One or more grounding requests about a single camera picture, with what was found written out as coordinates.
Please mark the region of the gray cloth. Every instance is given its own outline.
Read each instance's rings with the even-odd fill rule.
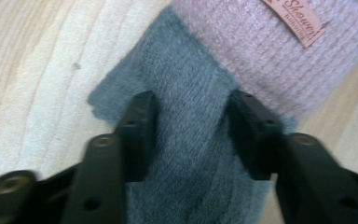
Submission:
[[[127,185],[129,223],[257,222],[270,183],[249,177],[228,136],[238,87],[166,8],[90,95],[113,125],[135,94],[158,98],[158,155],[145,182]]]

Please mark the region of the wood grain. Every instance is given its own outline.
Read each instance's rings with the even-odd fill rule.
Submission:
[[[110,132],[87,96],[168,2],[0,0],[0,175],[53,175]],[[299,130],[358,172],[358,65]],[[273,198],[260,223],[282,223]]]

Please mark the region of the pink tag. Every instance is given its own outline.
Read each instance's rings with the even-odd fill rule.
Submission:
[[[315,42],[325,31],[318,15],[310,8],[306,0],[263,0],[263,2],[286,22],[305,48]]]

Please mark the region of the pink cloth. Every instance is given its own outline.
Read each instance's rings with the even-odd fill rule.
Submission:
[[[172,7],[245,91],[301,119],[358,62],[358,3],[308,3],[327,26],[307,49],[261,0],[173,0]]]

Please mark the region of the metal screw head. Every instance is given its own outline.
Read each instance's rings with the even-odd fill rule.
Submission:
[[[17,175],[0,181],[0,194],[7,194],[21,189],[30,182],[27,176]]]
[[[92,145],[95,147],[107,147],[115,142],[113,137],[100,137],[92,141]]]
[[[314,139],[307,137],[307,136],[296,136],[295,140],[299,144],[305,145],[305,146],[313,146],[316,144],[316,141]]]

